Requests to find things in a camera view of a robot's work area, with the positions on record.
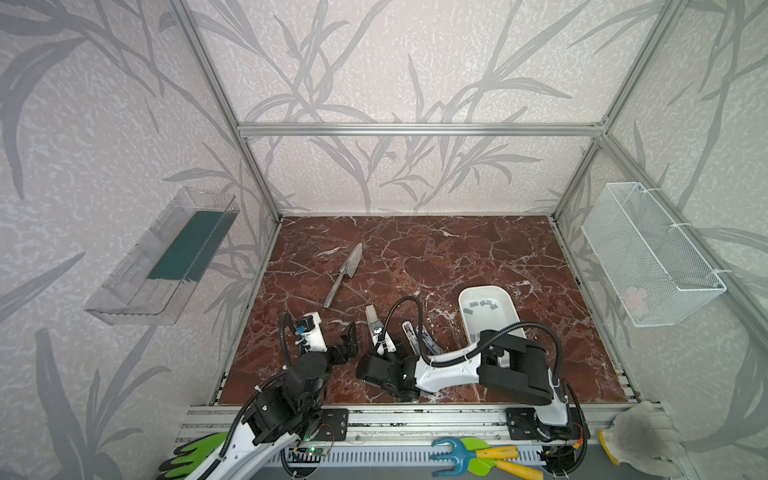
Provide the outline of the blue staple box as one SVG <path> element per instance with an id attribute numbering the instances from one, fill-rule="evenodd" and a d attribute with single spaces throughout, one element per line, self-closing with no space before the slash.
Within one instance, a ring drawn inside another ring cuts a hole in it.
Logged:
<path id="1" fill-rule="evenodd" d="M 422 331 L 421 338 L 430 355 L 435 356 L 435 355 L 442 355 L 445 353 L 445 351 L 434 341 L 434 339 L 426 329 Z"/>

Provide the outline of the small white cylinder piece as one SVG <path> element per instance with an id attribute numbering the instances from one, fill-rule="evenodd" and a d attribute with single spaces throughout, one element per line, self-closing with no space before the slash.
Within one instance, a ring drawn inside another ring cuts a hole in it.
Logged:
<path id="1" fill-rule="evenodd" d="M 414 354 L 416 356 L 420 355 L 420 346 L 419 346 L 419 339 L 417 337 L 416 331 L 410 321 L 404 321 L 401 324 L 402 330 L 405 333 L 409 345 L 411 346 L 411 349 L 413 350 Z"/>

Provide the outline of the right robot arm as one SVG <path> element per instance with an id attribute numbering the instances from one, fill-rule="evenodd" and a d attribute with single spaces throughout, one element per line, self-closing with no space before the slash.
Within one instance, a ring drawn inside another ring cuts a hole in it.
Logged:
<path id="1" fill-rule="evenodd" d="M 584 412 L 561 377 L 563 349 L 555 333 L 521 321 L 511 297 L 496 286 L 467 288 L 458 304 L 468 346 L 435 354 L 427 347 L 423 327 L 417 327 L 411 335 L 412 356 L 390 338 L 374 306 L 367 306 L 372 347 L 358 363 L 357 378 L 401 402 L 479 385 L 511 402 L 506 416 L 513 440 L 588 439 Z"/>

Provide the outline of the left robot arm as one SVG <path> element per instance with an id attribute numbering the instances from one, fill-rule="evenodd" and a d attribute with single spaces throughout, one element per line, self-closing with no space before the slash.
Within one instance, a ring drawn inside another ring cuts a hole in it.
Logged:
<path id="1" fill-rule="evenodd" d="M 256 387 L 241 406 L 223 442 L 211 450 L 190 479 L 247 479 L 276 452 L 301 442 L 321 426 L 322 405 L 333 368 L 359 352 L 356 323 L 328 346 L 317 312 L 278 321 L 283 370 Z"/>

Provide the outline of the teal toy garden rake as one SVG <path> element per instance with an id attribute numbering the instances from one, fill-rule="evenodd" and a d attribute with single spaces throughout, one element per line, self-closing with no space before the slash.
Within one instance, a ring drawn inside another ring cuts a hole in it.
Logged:
<path id="1" fill-rule="evenodd" d="M 519 450 L 514 445 L 489 447 L 485 441 L 475 438 L 440 438 L 434 440 L 431 446 L 449 448 L 448 452 L 431 454 L 432 461 L 448 461 L 453 465 L 448 470 L 434 471 L 433 477 L 459 476 L 465 473 L 487 476 L 499 461 L 519 457 Z"/>

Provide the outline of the white plastic tray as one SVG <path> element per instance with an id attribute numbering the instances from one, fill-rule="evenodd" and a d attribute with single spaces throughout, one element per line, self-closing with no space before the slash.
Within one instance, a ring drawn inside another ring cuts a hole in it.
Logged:
<path id="1" fill-rule="evenodd" d="M 501 330 L 520 321 L 511 296 L 498 286 L 465 288 L 458 304 L 469 343 L 477 341 L 484 330 Z"/>

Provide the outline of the metal garden trowel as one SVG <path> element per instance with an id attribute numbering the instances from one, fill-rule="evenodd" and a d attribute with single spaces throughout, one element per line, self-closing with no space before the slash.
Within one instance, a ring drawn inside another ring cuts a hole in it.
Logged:
<path id="1" fill-rule="evenodd" d="M 349 254 L 347 259 L 344 261 L 344 263 L 341 265 L 338 276 L 323 302 L 324 308 L 329 308 L 331 306 L 344 278 L 345 277 L 352 278 L 355 275 L 357 268 L 362 259 L 362 252 L 363 252 L 363 244 L 358 243 L 354 247 L 352 252 Z"/>

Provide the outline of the green toy garden shovel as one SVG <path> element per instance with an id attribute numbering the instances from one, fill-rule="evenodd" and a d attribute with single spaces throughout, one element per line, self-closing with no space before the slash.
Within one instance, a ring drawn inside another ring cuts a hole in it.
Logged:
<path id="1" fill-rule="evenodd" d="M 516 446 L 490 447 L 485 441 L 472 437 L 461 438 L 461 442 L 472 454 L 478 452 L 478 455 L 470 458 L 467 463 L 467 471 L 475 476 L 487 476 L 496 468 L 520 479 L 544 478 L 540 470 L 517 462 L 519 450 Z"/>

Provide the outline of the green work glove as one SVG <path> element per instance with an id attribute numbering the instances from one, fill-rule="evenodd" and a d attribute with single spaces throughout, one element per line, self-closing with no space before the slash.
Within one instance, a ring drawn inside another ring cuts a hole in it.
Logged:
<path id="1" fill-rule="evenodd" d="M 209 434 L 177 447 L 159 467 L 158 480 L 186 479 L 223 443 L 225 432 Z"/>

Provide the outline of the white work glove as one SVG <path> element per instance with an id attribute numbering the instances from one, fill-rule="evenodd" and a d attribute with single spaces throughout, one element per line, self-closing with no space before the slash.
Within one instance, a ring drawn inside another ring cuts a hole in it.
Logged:
<path id="1" fill-rule="evenodd" d="M 618 414 L 611 426 L 598 431 L 610 461 L 628 464 L 647 475 L 678 479 L 684 476 L 672 459 L 685 454 L 679 433 L 667 414 L 642 401 Z"/>

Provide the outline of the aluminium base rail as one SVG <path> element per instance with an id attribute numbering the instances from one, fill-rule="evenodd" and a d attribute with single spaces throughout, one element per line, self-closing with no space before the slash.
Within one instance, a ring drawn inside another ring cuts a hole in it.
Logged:
<path id="1" fill-rule="evenodd" d="M 327 467 L 435 467 L 433 447 L 444 437 L 474 438 L 486 446 L 515 445 L 517 463 L 538 467 L 544 443 L 532 433 L 532 411 L 496 404 L 378 404 L 326 407 L 315 435 L 285 447 L 288 460 Z"/>

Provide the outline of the clear acrylic wall shelf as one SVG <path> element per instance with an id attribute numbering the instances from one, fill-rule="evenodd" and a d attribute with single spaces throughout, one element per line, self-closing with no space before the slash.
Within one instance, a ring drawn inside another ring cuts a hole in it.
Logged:
<path id="1" fill-rule="evenodd" d="M 112 326 L 175 324 L 239 213 L 233 194 L 181 188 L 84 310 Z"/>

